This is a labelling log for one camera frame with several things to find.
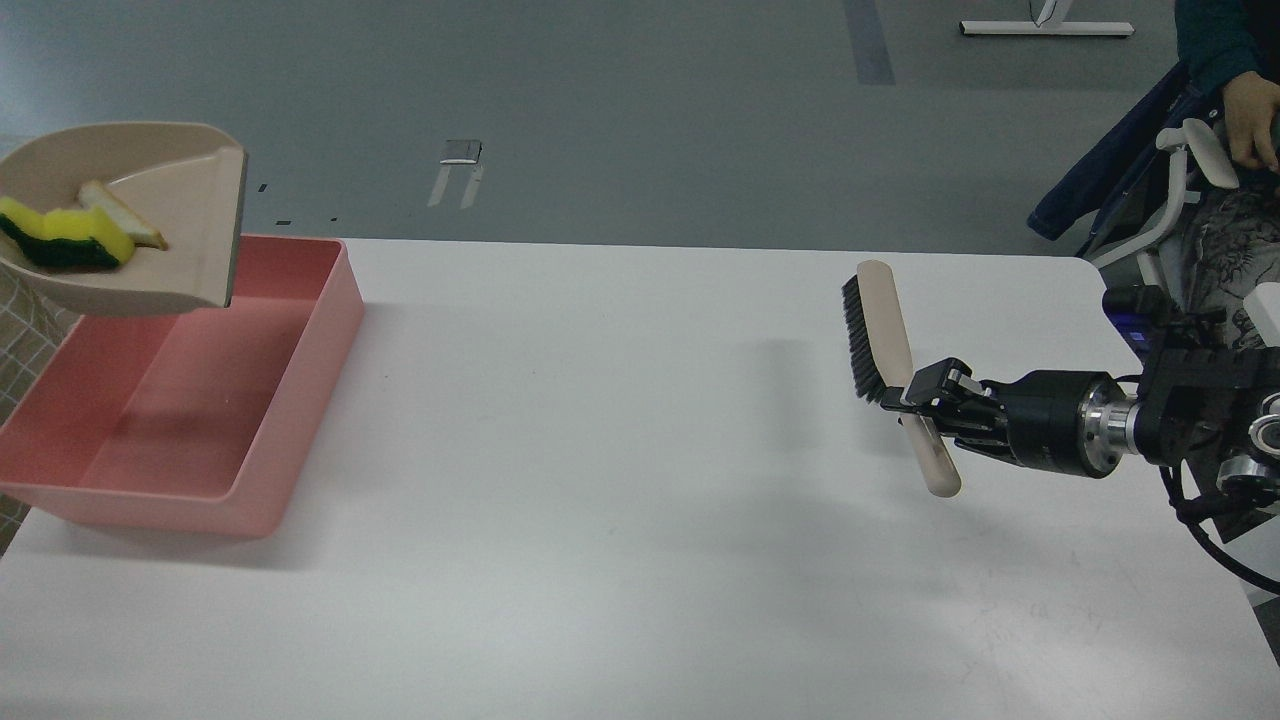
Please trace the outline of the person's right hand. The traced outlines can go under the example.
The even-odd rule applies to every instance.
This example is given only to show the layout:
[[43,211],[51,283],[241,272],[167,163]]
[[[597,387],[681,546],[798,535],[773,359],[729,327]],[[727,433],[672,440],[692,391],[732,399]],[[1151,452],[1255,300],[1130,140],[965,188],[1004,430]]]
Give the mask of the person's right hand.
[[1221,90],[1228,147],[1235,164],[1277,174],[1272,126],[1279,108],[1279,87],[1256,70],[1231,78]]

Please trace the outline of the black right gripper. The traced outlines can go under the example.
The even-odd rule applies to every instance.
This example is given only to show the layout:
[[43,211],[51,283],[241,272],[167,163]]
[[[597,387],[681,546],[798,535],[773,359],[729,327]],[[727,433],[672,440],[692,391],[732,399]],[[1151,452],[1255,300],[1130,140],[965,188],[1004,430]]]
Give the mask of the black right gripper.
[[1034,370],[1009,383],[980,383],[957,357],[915,372],[899,396],[900,411],[931,413],[936,429],[956,448],[1094,479],[1138,454],[1139,409],[1107,373]]

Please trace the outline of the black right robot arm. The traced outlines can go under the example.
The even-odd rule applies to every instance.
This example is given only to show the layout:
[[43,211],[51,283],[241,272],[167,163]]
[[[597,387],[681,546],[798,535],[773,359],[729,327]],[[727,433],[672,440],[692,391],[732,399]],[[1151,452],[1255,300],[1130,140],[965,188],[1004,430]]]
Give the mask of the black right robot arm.
[[1176,519],[1204,552],[1270,593],[1204,530],[1277,502],[1277,350],[1229,348],[1220,309],[1185,313],[1156,286],[1107,290],[1103,314],[1138,375],[1034,370],[977,380],[946,357],[893,380],[879,406],[928,419],[957,448],[1019,468],[1100,479],[1128,455],[1157,468]]

